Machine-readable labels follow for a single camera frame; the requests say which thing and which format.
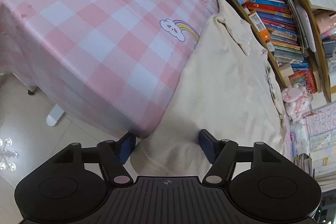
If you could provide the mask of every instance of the stuffed animal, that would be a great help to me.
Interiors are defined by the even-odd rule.
[[[303,85],[294,84],[285,88],[282,92],[282,100],[285,102],[287,115],[292,119],[301,118],[304,110],[311,102],[311,94]]]

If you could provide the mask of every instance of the rainbow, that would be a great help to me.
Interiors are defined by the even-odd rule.
[[[181,32],[187,31],[195,38],[196,43],[198,42],[198,40],[200,39],[200,35],[198,34],[198,32],[196,32],[196,30],[191,25],[189,25],[187,22],[180,20],[180,19],[175,19],[173,20],[173,22],[176,24],[177,27],[180,28]]]

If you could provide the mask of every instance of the ribbed black surface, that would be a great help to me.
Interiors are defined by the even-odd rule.
[[[238,211],[218,188],[196,177],[139,177],[113,190],[92,215],[72,224],[260,224]],[[313,221],[302,221],[302,224]]]

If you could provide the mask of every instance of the cloud cartoon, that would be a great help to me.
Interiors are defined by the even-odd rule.
[[[176,37],[182,42],[185,41],[185,37],[182,34],[180,28],[177,27],[171,19],[167,18],[166,20],[160,20],[160,25],[162,29],[164,29],[166,32],[169,32],[173,37]]]

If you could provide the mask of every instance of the beige blanket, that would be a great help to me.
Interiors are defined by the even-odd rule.
[[[203,128],[219,140],[264,141],[288,155],[285,111],[267,50],[225,0],[218,3],[161,123],[131,155],[139,175],[202,178],[210,168],[198,145]],[[249,166],[238,164],[236,174]]]

